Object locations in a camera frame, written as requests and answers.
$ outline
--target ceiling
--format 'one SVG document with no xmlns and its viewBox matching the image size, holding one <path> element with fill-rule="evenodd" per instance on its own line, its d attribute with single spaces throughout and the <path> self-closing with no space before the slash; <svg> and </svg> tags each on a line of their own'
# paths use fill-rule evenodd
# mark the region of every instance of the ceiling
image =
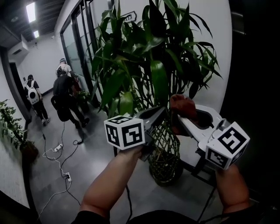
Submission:
<svg viewBox="0 0 280 224">
<path fill-rule="evenodd" d="M 38 30 L 40 35 L 54 31 L 57 18 L 65 0 L 35 0 L 36 20 L 29 23 L 26 5 L 30 0 L 0 0 L 0 24 L 20 38 L 21 34 L 29 42 L 34 38 L 33 32 Z"/>
</svg>

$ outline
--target white shirt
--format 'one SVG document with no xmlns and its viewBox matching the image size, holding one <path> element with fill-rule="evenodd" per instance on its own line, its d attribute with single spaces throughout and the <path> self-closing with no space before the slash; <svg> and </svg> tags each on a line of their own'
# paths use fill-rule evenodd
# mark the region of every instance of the white shirt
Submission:
<svg viewBox="0 0 280 224">
<path fill-rule="evenodd" d="M 61 64 L 57 67 L 56 71 L 59 69 L 59 67 L 61 67 L 62 70 L 64 70 L 64 71 L 66 72 L 66 74 L 67 74 L 69 77 L 71 77 L 70 71 L 72 71 L 72 69 L 71 69 L 70 65 L 61 63 Z"/>
</svg>

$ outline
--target wall sign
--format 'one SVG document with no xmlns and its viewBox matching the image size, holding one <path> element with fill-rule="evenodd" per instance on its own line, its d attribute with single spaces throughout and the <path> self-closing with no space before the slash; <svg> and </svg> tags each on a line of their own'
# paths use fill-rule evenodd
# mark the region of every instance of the wall sign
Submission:
<svg viewBox="0 0 280 224">
<path fill-rule="evenodd" d="M 126 17 L 124 22 L 129 23 L 129 22 L 134 22 L 137 18 L 137 15 L 136 15 L 135 11 L 133 11 L 133 12 L 124 14 L 122 17 Z"/>
</svg>

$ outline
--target sneaker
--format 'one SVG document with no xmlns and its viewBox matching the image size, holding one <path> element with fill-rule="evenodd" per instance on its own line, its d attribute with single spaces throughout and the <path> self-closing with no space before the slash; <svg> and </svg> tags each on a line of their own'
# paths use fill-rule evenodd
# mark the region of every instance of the sneaker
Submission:
<svg viewBox="0 0 280 224">
<path fill-rule="evenodd" d="M 75 121 L 75 123 L 74 123 L 74 125 L 75 125 L 75 127 L 77 128 L 77 129 L 79 129 L 81 126 L 80 126 L 80 123 L 76 120 Z"/>
<path fill-rule="evenodd" d="M 82 122 L 82 127 L 84 128 L 88 123 L 89 123 L 89 118 L 86 118 L 86 119 Z"/>
</svg>

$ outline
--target power strip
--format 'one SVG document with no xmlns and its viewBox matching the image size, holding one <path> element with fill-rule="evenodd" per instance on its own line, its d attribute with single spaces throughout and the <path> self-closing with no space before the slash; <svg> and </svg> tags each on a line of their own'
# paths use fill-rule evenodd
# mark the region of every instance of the power strip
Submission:
<svg viewBox="0 0 280 224">
<path fill-rule="evenodd" d="M 69 173 L 69 172 L 68 172 L 68 173 L 65 173 L 65 175 L 68 176 L 68 181 L 71 182 L 72 179 L 71 179 L 71 177 L 70 177 L 70 173 Z"/>
<path fill-rule="evenodd" d="M 54 152 L 58 152 L 58 151 L 61 150 L 62 148 L 63 148 L 63 145 L 60 144 L 60 145 L 58 145 L 58 147 L 56 147 L 53 151 L 54 151 Z"/>
</svg>

